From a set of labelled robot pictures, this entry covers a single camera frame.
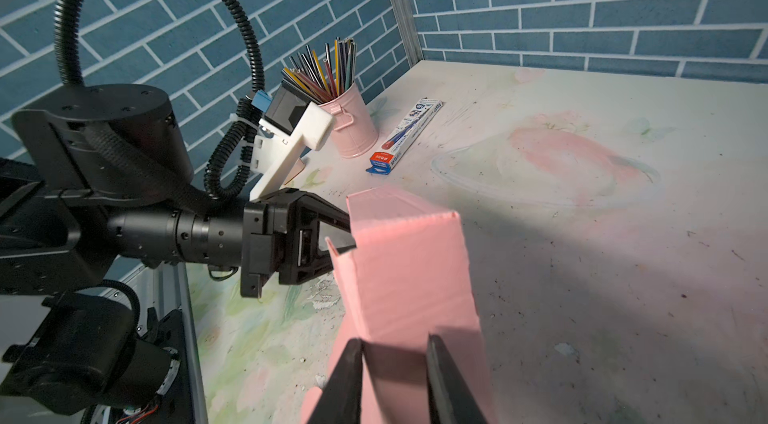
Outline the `pink cardboard box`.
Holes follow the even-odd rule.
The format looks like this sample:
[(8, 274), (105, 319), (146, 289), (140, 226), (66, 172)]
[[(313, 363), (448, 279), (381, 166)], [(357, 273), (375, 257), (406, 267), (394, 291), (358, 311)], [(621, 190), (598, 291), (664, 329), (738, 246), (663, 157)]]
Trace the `pink cardboard box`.
[(428, 338), (445, 343), (480, 419), (497, 422), (460, 215), (394, 187), (347, 198), (351, 251), (330, 250), (345, 316), (328, 366), (364, 343), (361, 420), (429, 420)]

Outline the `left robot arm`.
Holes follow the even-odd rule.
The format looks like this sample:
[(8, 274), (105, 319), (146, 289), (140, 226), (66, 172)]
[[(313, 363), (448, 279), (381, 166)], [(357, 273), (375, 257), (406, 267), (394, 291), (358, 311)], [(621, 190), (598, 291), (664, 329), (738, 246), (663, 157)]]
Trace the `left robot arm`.
[(28, 342), (2, 356), (5, 396), (91, 422), (199, 423), (204, 397), (189, 315), (142, 307), (106, 275), (119, 257), (150, 268), (187, 263), (241, 272), (241, 293), (276, 277), (328, 273), (320, 228), (348, 215), (286, 189), (272, 169), (252, 198), (194, 188), (168, 95), (135, 85), (69, 86), (13, 118), (31, 164), (1, 163), (1, 291), (39, 296), (48, 312)]

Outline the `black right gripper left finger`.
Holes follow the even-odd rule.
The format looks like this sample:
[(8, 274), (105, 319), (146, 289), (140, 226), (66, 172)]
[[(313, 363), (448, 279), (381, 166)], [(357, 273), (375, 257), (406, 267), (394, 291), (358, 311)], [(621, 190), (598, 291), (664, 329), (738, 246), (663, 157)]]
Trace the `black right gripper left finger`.
[(361, 422), (363, 356), (363, 341), (350, 339), (309, 417), (309, 424)]

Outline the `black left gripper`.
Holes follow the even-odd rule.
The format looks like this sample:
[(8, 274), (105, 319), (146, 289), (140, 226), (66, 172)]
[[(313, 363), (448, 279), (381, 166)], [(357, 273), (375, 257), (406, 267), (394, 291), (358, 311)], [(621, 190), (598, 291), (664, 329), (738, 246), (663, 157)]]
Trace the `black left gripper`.
[(349, 232), (350, 218), (321, 197), (293, 188), (244, 208), (240, 295), (259, 298), (272, 275), (281, 285), (301, 285), (333, 270), (319, 247), (320, 226)]

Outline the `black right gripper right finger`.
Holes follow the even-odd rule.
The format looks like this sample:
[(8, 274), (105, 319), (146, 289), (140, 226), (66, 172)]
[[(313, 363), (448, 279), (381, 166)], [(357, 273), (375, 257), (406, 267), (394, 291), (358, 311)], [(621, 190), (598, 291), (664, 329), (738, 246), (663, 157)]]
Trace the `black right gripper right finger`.
[(442, 338), (430, 334), (426, 349), (429, 416), (432, 424), (486, 424)]

